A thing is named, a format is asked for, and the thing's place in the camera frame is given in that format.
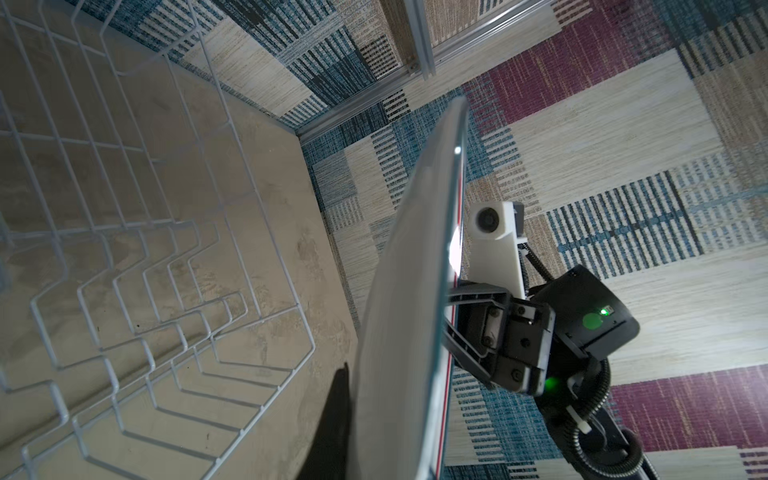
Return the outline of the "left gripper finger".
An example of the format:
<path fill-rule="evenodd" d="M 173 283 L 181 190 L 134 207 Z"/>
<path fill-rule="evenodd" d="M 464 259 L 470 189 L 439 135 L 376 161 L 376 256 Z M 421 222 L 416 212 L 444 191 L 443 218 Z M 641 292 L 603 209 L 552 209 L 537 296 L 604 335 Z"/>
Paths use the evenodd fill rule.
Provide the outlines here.
<path fill-rule="evenodd" d="M 350 370 L 333 377 L 312 444 L 297 475 L 304 479 L 345 479 L 351 423 Z"/>

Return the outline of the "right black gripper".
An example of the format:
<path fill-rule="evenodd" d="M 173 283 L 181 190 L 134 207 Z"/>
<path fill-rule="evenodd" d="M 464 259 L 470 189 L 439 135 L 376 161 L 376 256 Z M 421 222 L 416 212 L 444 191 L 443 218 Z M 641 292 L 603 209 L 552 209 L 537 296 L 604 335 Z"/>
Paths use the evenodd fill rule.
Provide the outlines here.
<path fill-rule="evenodd" d="M 477 304 L 470 308 L 467 339 L 458 332 L 442 334 L 444 347 L 463 370 L 490 389 L 543 394 L 555 324 L 550 306 L 472 282 L 452 288 L 447 304 Z"/>

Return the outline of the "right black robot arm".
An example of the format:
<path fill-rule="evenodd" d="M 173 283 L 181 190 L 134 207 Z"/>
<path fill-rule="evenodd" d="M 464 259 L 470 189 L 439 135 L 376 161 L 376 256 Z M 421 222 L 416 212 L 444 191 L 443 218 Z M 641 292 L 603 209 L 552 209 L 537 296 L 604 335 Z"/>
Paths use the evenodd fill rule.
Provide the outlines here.
<path fill-rule="evenodd" d="M 549 277 L 529 298 L 462 281 L 448 295 L 457 313 L 443 344 L 489 390 L 530 396 L 549 436 L 584 479 L 655 479 L 638 436 L 607 410 L 610 354 L 639 322 L 582 265 Z"/>

